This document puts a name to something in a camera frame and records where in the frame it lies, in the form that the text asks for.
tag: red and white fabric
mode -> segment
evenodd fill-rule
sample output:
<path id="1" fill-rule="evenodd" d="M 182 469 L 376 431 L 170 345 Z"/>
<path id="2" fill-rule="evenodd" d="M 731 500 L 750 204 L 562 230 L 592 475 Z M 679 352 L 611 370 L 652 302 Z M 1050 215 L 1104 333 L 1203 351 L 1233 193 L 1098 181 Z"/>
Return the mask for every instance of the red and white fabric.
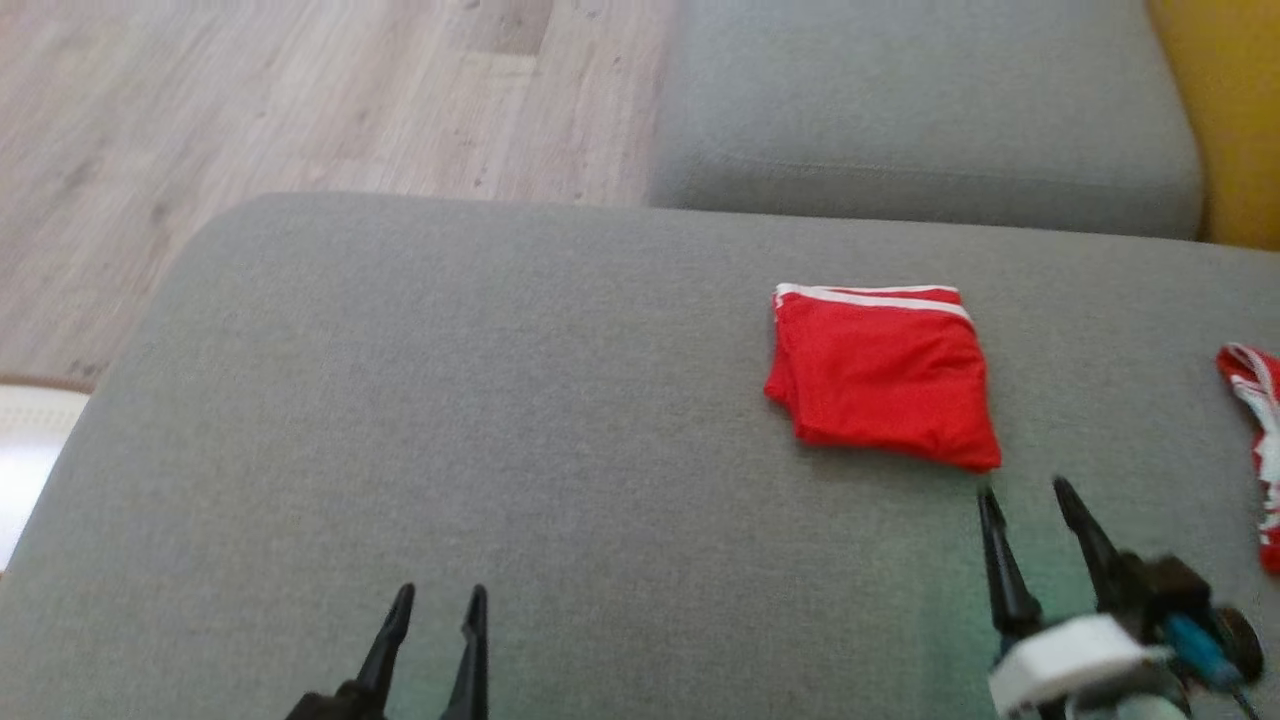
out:
<path id="1" fill-rule="evenodd" d="M 783 283 L 773 316 L 764 393 L 791 411 L 801 441 L 1000 466 L 987 363 L 956 288 Z"/>
<path id="2" fill-rule="evenodd" d="M 1280 398 L 1276 396 L 1280 360 L 1233 342 L 1217 354 L 1217 369 L 1258 419 L 1253 464 L 1266 491 L 1263 520 L 1258 525 L 1260 559 L 1268 573 L 1280 574 Z"/>

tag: gray sofa cushion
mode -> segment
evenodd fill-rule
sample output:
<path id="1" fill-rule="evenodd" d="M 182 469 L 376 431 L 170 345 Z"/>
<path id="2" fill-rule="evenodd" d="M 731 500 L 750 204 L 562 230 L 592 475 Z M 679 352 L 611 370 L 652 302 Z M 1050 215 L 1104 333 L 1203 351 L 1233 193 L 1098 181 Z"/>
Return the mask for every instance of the gray sofa cushion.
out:
<path id="1" fill-rule="evenodd" d="M 687 0 L 650 201 L 1190 238 L 1139 0 Z"/>
<path id="2" fill-rule="evenodd" d="M 475 582 L 494 719 L 988 717 L 978 479 L 796 445 L 760 391 L 782 279 L 964 291 L 1050 612 L 1092 597 L 1060 471 L 1274 653 L 1252 428 L 1212 360 L 1280 347 L 1277 272 L 1007 228 L 252 202 L 178 259 L 40 498 L 0 580 L 0 717 L 283 717 L 410 579 L 392 717 L 443 708 Z"/>

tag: white stripe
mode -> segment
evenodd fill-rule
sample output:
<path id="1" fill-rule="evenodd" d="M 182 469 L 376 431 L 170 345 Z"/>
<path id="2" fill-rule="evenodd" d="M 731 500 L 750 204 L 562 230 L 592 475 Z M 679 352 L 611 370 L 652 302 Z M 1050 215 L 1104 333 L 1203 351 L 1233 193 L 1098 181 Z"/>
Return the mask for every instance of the white stripe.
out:
<path id="1" fill-rule="evenodd" d="M 902 287 L 836 287 L 832 284 L 814 284 L 809 287 L 814 290 L 832 290 L 844 292 L 869 292 L 872 295 L 878 292 L 929 292 L 934 290 L 941 290 L 960 295 L 959 290 L 946 284 L 908 284 Z"/>
<path id="2" fill-rule="evenodd" d="M 1280 418 L 1266 393 L 1251 389 L 1243 384 L 1235 386 L 1235 396 L 1253 410 L 1262 425 L 1262 438 L 1253 448 L 1258 454 L 1258 479 L 1272 486 L 1272 492 L 1280 497 Z"/>
<path id="3" fill-rule="evenodd" d="M 1271 382 L 1271 370 L 1267 369 L 1266 361 L 1252 347 L 1240 345 L 1239 342 L 1228 343 L 1226 348 L 1233 357 L 1253 370 L 1258 384 L 1271 396 L 1271 402 L 1276 402 L 1276 386 Z"/>
<path id="4" fill-rule="evenodd" d="M 868 307 L 901 307 L 904 310 L 937 310 L 940 313 L 950 313 L 952 315 L 959 315 L 965 320 L 972 320 L 969 313 L 965 313 L 964 307 L 954 302 L 937 302 L 934 300 L 916 300 L 913 297 L 868 297 L 865 295 L 845 295 L 842 292 L 832 292 L 829 290 L 822 290 L 818 287 L 809 287 L 795 283 L 782 283 L 777 290 L 777 304 L 782 305 L 783 295 L 801 295 L 804 297 L 812 297 L 814 300 L 826 300 L 828 302 L 842 302 L 845 305 L 863 305 Z"/>
<path id="5" fill-rule="evenodd" d="M 1258 383 L 1256 383 L 1256 382 L 1245 378 L 1244 375 L 1231 375 L 1231 387 L 1233 388 L 1234 387 L 1247 387 L 1247 388 L 1249 388 L 1249 389 L 1252 389 L 1254 392 L 1261 392 L 1261 393 L 1266 395 L 1266 392 L 1262 389 L 1262 386 L 1260 386 Z"/>

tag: gray sofa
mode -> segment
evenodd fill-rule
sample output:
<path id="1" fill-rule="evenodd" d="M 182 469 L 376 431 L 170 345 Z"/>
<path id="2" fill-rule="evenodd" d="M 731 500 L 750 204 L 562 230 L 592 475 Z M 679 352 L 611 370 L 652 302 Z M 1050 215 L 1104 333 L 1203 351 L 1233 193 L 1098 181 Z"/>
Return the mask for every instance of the gray sofa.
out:
<path id="1" fill-rule="evenodd" d="M 686 0 L 650 200 L 1193 238 L 1142 0 Z"/>
<path id="2" fill-rule="evenodd" d="M 0 717 L 283 717 L 419 584 L 389 714 L 433 716 L 472 583 L 493 717 L 988 717 L 989 482 L 1051 614 L 1050 488 L 1280 648 L 1222 342 L 1280 256 L 1012 228 L 298 195 L 212 222 L 88 404 L 0 580 Z M 762 396 L 780 281 L 955 284 L 987 480 L 809 450 Z M 1280 707 L 1280 680 L 1254 691 Z M 1202 698 L 1199 717 L 1234 717 Z"/>

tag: yellow wall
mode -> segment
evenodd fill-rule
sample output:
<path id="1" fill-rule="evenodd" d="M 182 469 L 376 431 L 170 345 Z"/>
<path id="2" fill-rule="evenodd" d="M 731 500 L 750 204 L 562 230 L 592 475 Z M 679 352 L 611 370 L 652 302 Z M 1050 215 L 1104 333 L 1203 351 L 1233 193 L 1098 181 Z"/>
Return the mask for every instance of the yellow wall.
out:
<path id="1" fill-rule="evenodd" d="M 1147 0 L 1201 146 L 1203 234 L 1280 250 L 1280 0 Z"/>

